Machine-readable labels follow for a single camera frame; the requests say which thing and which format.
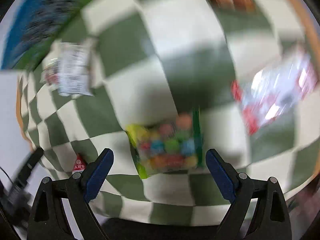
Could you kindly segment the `small red snack packet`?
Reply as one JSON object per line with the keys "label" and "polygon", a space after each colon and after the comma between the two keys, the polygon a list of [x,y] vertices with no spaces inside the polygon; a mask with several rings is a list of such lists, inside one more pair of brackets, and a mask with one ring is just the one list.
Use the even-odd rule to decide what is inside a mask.
{"label": "small red snack packet", "polygon": [[87,162],[83,159],[80,154],[76,155],[76,160],[73,165],[72,174],[82,173],[87,167]]}

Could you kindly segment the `colourful candy ball bag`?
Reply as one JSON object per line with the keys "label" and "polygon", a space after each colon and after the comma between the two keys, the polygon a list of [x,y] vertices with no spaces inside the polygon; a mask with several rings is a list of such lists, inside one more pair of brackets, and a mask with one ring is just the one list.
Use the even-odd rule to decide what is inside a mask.
{"label": "colourful candy ball bag", "polygon": [[141,179],[203,166],[203,139],[198,109],[150,126],[130,124],[125,132]]}

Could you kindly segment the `red white snack packet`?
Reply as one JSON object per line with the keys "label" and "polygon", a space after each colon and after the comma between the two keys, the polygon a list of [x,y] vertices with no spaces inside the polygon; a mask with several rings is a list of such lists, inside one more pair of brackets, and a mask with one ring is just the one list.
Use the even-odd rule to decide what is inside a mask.
{"label": "red white snack packet", "polygon": [[310,54],[304,47],[294,46],[250,80],[233,81],[231,93],[249,135],[253,135],[312,93],[317,83]]}

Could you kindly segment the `small colourful candy packet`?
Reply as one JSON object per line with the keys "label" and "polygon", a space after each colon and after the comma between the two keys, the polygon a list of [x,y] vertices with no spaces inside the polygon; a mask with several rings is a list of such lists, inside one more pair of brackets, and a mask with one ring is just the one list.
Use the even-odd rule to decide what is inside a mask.
{"label": "small colourful candy packet", "polygon": [[57,90],[59,87],[59,60],[52,59],[45,65],[42,74],[41,82],[48,85],[50,90]]}

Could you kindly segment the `white printed snack bag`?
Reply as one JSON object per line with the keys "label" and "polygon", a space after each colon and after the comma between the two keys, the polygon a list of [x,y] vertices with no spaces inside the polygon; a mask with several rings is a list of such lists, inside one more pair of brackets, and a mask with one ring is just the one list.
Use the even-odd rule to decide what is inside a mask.
{"label": "white printed snack bag", "polygon": [[61,96],[92,95],[89,65],[95,43],[91,37],[82,43],[60,43],[57,89]]}

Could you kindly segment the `cardboard milk carton box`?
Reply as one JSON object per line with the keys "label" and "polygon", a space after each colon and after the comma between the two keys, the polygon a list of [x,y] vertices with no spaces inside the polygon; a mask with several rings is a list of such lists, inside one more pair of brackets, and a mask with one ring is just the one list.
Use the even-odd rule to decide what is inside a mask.
{"label": "cardboard milk carton box", "polygon": [[25,0],[11,25],[1,70],[33,70],[62,28],[91,0]]}

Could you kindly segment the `green white checkered mat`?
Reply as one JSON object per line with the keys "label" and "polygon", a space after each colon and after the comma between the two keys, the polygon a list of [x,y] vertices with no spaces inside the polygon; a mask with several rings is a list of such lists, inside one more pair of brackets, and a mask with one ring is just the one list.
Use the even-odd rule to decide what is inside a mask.
{"label": "green white checkered mat", "polygon": [[104,148],[114,165],[91,208],[144,223],[219,223],[229,204],[209,171],[140,179],[124,131],[200,108],[204,148],[254,179],[278,179],[286,198],[318,170],[319,91],[254,135],[246,133],[231,82],[257,72],[297,41],[310,44],[292,0],[255,0],[252,14],[208,0],[90,0],[57,40],[96,37],[92,96],[59,96],[41,82],[44,59],[20,78],[23,131],[44,149],[41,164],[69,177],[77,153],[94,161]]}

